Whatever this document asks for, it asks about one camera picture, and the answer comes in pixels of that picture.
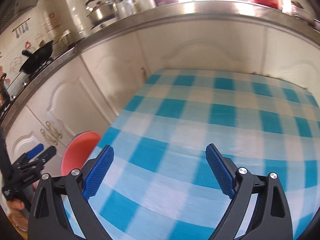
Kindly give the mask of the person's left hand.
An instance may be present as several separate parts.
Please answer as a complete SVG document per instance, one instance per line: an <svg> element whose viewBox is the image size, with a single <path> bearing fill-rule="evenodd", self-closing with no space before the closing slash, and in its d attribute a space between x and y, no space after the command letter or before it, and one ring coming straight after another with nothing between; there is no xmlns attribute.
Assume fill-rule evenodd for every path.
<svg viewBox="0 0 320 240"><path fill-rule="evenodd" d="M37 188L37 183L33 183L22 190L22 193L26 196L27 200L31 203L33 200L33 196L35 194ZM7 200L7 206L11 210L19 210L22 211L25 209L25 204L23 201L19 199L11 199Z"/></svg>

